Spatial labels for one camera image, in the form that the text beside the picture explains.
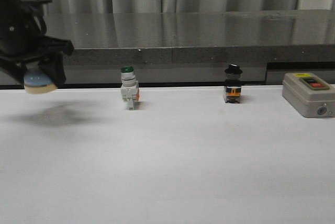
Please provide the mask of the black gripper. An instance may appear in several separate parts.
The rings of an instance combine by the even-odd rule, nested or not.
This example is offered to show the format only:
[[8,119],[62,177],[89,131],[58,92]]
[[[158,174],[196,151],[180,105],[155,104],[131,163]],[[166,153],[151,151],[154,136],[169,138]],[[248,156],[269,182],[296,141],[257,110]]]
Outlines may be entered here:
[[1,0],[1,72],[23,86],[26,65],[14,61],[42,57],[38,68],[56,87],[62,87],[66,81],[63,53],[71,55],[74,46],[46,32],[43,16],[30,2]]

